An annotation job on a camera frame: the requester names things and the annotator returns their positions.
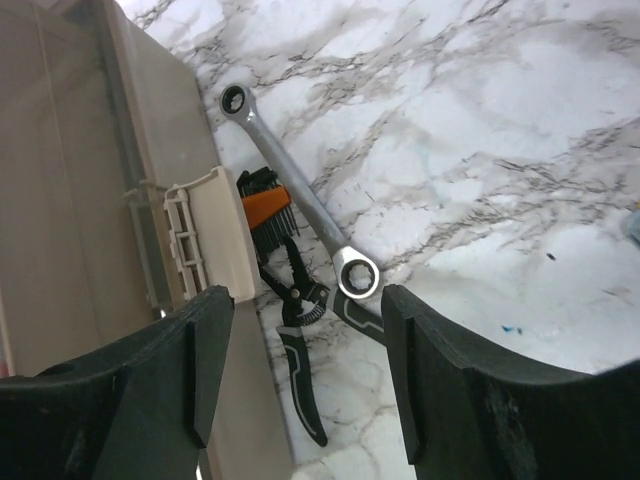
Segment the beige plastic tool box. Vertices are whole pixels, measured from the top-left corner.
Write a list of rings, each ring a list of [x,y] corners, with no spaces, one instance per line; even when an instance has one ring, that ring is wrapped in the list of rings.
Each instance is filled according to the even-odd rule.
[[[258,283],[194,73],[113,1],[3,2],[1,381],[225,287],[234,318],[193,479],[288,479]]]

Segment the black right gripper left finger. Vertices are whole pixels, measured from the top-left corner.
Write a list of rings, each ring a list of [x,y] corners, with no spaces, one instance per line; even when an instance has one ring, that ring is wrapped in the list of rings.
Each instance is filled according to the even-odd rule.
[[[212,286],[109,345],[2,379],[2,478],[195,478],[233,318]]]

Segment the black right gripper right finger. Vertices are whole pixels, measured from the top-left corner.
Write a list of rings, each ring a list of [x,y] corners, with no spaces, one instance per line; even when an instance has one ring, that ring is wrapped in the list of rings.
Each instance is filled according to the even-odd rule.
[[[591,375],[508,350],[407,288],[382,294],[409,463],[420,479],[635,479],[639,365]]]

